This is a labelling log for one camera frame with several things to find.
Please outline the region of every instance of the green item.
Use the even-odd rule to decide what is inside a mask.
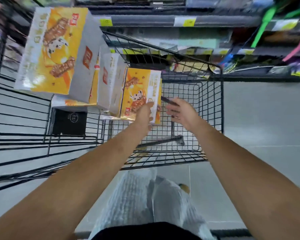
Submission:
[[[270,9],[268,11],[266,11],[265,15],[263,16],[261,26],[260,26],[260,28],[256,34],[256,37],[254,38],[254,41],[251,45],[251,48],[256,48],[263,32],[265,31],[268,23],[270,23],[270,21],[273,19],[274,15],[276,14],[276,11],[277,11],[276,6],[270,7]]]
[[[295,10],[295,11],[287,13],[287,15],[284,16],[284,18],[285,19],[290,19],[290,18],[297,17],[297,16],[300,16],[300,8]]]

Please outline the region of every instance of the white pants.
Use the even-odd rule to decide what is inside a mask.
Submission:
[[[150,168],[126,171],[88,240],[105,228],[151,222],[168,222],[201,239],[214,239],[190,196],[176,183],[157,177],[156,168]]]

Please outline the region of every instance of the shopping cart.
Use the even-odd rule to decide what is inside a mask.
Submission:
[[[49,177],[129,124],[102,120],[102,111],[94,110],[88,112],[82,136],[52,133],[55,113],[51,98],[15,90],[17,69],[5,65],[7,58],[13,60],[7,55],[8,50],[14,49],[11,43],[25,45],[33,13],[13,0],[3,2],[0,9],[0,190]],[[111,32],[104,32],[104,38],[128,66],[161,70],[162,96],[188,101],[202,118],[223,133],[223,82],[210,77],[212,67],[221,67]],[[191,59],[193,64],[183,62],[185,59]],[[182,69],[175,71],[176,66]],[[197,139],[171,121],[165,105],[161,104],[161,124],[153,126],[122,170],[206,161]]]

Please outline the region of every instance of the right hand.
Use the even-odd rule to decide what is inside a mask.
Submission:
[[[174,116],[171,121],[179,123],[184,126],[188,131],[195,133],[198,126],[203,123],[203,118],[201,118],[197,111],[188,102],[175,97],[171,101],[177,103],[177,105],[168,104],[166,106],[167,114]]]

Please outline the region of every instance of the left hand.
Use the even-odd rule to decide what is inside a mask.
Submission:
[[[141,133],[146,136],[151,130],[151,126],[149,126],[150,121],[153,120],[153,117],[150,117],[151,115],[151,107],[154,105],[154,102],[149,102],[144,105],[142,105],[137,113],[136,113],[136,120],[135,124],[138,126]]]

